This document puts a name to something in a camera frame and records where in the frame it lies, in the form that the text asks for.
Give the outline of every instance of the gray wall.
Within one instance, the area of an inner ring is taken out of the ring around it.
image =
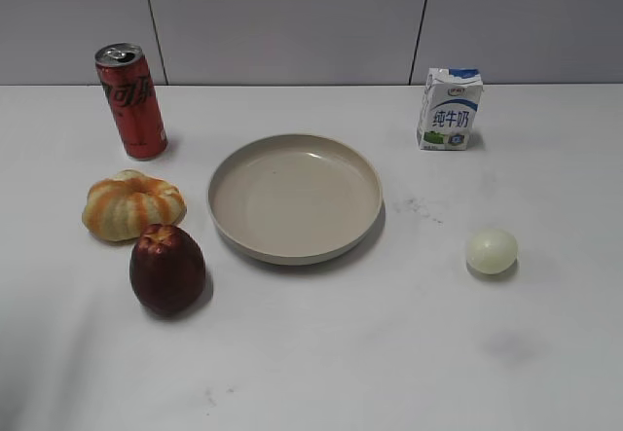
[[[428,0],[413,76],[478,66],[488,83],[623,82],[623,0]]]
[[[145,49],[157,83],[406,85],[429,66],[476,66],[490,84],[623,82],[622,10],[623,0],[0,0],[0,84],[94,84],[95,50],[119,41]]]
[[[93,84],[95,51],[134,41],[162,82],[147,0],[0,0],[0,84]]]

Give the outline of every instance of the red apple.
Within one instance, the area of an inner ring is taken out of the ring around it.
[[[145,229],[132,249],[129,281],[136,298],[160,316],[186,309],[204,288],[211,297],[213,289],[201,249],[174,225],[153,224]]]

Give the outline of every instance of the white milk carton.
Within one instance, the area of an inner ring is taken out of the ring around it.
[[[465,150],[482,91],[477,69],[430,68],[418,123],[420,149]]]

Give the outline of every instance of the red soda can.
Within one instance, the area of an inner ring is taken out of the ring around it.
[[[142,49],[109,45],[95,54],[95,67],[128,155],[157,156],[166,148],[165,126]]]

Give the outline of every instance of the beige plate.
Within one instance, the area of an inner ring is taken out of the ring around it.
[[[339,256],[368,233],[383,205],[379,175],[348,146],[288,134],[253,142],[216,169],[212,219],[238,250],[299,266]]]

